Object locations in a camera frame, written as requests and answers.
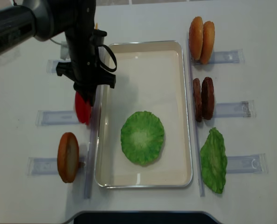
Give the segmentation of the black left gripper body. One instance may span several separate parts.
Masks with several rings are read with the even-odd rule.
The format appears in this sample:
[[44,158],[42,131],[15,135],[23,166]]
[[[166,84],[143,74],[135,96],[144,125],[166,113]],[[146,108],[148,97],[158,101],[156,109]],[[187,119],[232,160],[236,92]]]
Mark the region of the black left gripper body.
[[84,24],[56,22],[56,31],[64,31],[71,62],[68,65],[58,63],[58,76],[65,75],[75,83],[75,90],[79,92],[93,92],[98,85],[108,85],[115,88],[116,67],[110,68],[99,56],[99,48],[104,48],[112,58],[114,64],[117,59],[112,50],[104,45],[105,31],[95,29],[94,22]]

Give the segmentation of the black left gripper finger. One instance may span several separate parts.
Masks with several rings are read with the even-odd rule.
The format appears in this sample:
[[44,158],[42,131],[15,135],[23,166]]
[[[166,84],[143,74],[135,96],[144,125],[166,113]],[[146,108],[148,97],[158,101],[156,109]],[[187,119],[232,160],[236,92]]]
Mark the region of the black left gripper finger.
[[82,97],[85,103],[89,102],[91,106],[94,105],[96,99],[97,86],[80,86],[76,85],[76,92]]

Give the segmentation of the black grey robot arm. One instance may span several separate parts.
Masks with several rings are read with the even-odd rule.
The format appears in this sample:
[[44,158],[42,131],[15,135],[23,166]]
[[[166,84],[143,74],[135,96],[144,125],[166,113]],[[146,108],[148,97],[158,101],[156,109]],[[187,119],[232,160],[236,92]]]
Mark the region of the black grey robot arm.
[[112,50],[104,45],[107,33],[95,29],[94,0],[25,0],[0,10],[0,55],[35,37],[46,41],[65,33],[70,62],[58,63],[56,73],[74,81],[74,89],[84,101],[94,105],[99,85],[115,87],[116,68],[100,59],[99,48],[106,49],[114,63]]

